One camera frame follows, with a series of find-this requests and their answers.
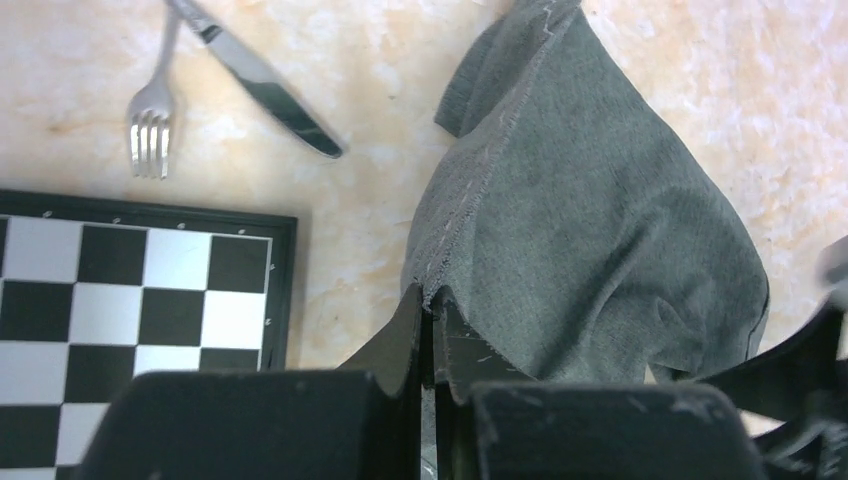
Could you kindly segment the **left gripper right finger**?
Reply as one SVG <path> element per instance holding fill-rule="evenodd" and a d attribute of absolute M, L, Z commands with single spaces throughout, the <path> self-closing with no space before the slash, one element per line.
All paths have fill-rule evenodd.
<path fill-rule="evenodd" d="M 432 308 L 440 478 L 766 477 L 719 390 L 537 381 L 467 323 L 450 292 Z"/>

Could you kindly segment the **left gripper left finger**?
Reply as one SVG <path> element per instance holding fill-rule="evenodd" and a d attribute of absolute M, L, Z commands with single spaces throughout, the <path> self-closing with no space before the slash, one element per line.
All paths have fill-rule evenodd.
<path fill-rule="evenodd" d="M 421 289 L 330 370 L 156 372 L 107 410 L 78 479 L 416 479 Z"/>

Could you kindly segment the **grey cloth napkin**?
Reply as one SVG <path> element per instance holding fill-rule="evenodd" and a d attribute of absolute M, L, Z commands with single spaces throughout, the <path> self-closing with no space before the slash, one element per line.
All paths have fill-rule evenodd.
<path fill-rule="evenodd" d="M 611 59 L 576 1 L 518 1 L 436 122 L 456 139 L 401 275 L 539 380 L 710 375 L 757 352 L 761 259 L 728 199 Z"/>

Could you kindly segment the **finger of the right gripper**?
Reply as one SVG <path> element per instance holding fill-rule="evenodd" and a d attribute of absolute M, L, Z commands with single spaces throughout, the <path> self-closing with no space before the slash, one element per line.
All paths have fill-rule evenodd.
<path fill-rule="evenodd" d="M 703 378 L 737 408 L 781 421 L 754 437 L 772 479 L 847 476 L 847 362 L 839 358 L 847 321 L 847 240 L 826 247 L 818 263 L 830 292 L 812 318 L 778 346 Z"/>

